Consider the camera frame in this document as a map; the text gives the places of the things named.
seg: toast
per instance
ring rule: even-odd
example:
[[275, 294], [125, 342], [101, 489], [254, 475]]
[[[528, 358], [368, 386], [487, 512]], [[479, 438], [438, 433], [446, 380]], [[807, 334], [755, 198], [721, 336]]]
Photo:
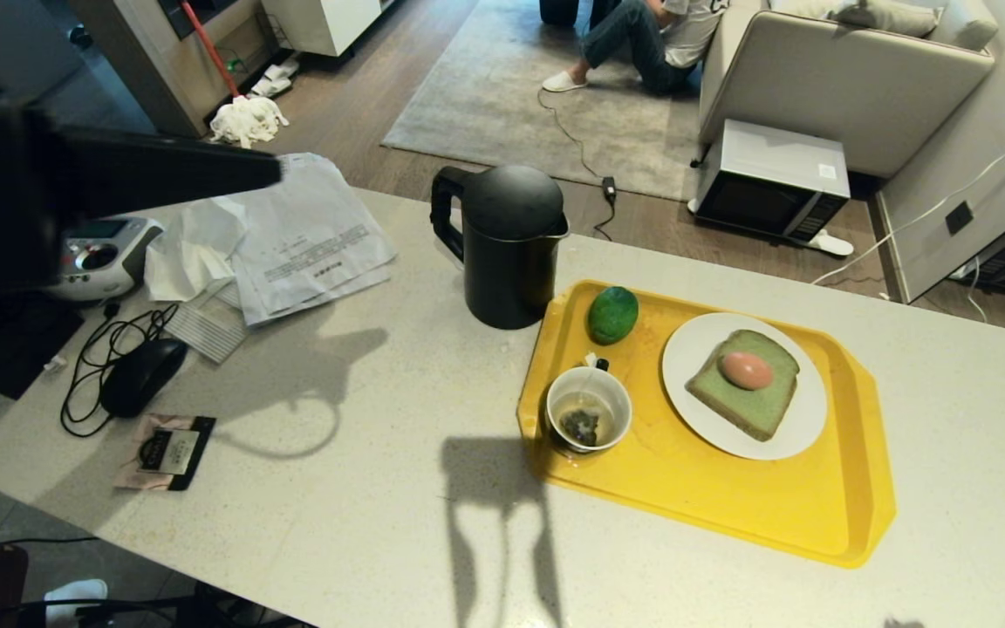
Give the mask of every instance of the toast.
[[[774, 381], [759, 390], [743, 390], [727, 381], [719, 365], [724, 355], [733, 351], [758, 355], [774, 370]], [[693, 375], [684, 388], [747, 436], [766, 442], [774, 438], [782, 424], [797, 390], [798, 373], [801, 367], [778, 343], [750, 330], [738, 330], [719, 343], [700, 373]]]

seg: red mop handle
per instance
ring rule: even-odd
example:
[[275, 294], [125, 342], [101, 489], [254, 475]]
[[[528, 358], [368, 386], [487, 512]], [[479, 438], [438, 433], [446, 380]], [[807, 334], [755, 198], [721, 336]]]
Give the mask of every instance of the red mop handle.
[[188, 20], [191, 21], [192, 28], [195, 28], [196, 34], [200, 36], [200, 41], [203, 42], [204, 48], [207, 49], [208, 56], [211, 56], [212, 63], [215, 63], [215, 68], [219, 70], [220, 76], [223, 76], [223, 81], [227, 83], [227, 88], [231, 90], [232, 98], [239, 95], [239, 88], [235, 87], [235, 79], [231, 78], [231, 72], [227, 71], [227, 67], [224, 66], [219, 53], [215, 51], [215, 44], [212, 43], [211, 36], [208, 36], [208, 32], [204, 30], [204, 25], [200, 23], [200, 20], [196, 19], [196, 12], [192, 11], [188, 0], [181, 0], [181, 7], [184, 8], [184, 15], [187, 15]]

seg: countertop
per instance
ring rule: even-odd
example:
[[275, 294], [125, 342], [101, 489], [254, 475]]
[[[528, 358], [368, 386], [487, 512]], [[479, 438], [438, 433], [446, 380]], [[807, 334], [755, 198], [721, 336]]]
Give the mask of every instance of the countertop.
[[[67, 373], [0, 398], [1, 492], [324, 628], [1005, 628], [1005, 330], [561, 242], [559, 291], [593, 278], [820, 329], [876, 377], [897, 516], [852, 572], [534, 478], [515, 410], [539, 327], [467, 311], [425, 203], [359, 195], [398, 247], [393, 278], [259, 331], [222, 366], [190, 358], [153, 401], [219, 419], [187, 492], [113, 488], [133, 421], [61, 432]], [[148, 306], [139, 294], [121, 318]]]

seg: white t-shirt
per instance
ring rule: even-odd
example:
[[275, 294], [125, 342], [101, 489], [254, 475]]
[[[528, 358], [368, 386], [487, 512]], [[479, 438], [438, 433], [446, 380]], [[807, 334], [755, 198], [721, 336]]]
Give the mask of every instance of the white t-shirt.
[[730, 0], [665, 0], [666, 11], [677, 19], [661, 31], [665, 40], [665, 62], [673, 67], [690, 67], [709, 49], [719, 18]]

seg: gray rug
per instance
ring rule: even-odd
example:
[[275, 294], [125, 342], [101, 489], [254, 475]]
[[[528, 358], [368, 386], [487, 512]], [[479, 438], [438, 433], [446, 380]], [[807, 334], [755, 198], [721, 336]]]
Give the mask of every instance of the gray rug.
[[[586, 7], [578, 23], [587, 23]], [[516, 163], [559, 179], [595, 183], [579, 148], [538, 103], [548, 76], [574, 63], [578, 35], [548, 27], [539, 0], [481, 0], [383, 146], [486, 166]], [[587, 163], [619, 189], [686, 200], [694, 196], [698, 101], [694, 90], [653, 95], [623, 58], [589, 75], [590, 86], [543, 94], [582, 140]], [[690, 82], [698, 84], [698, 75]]]

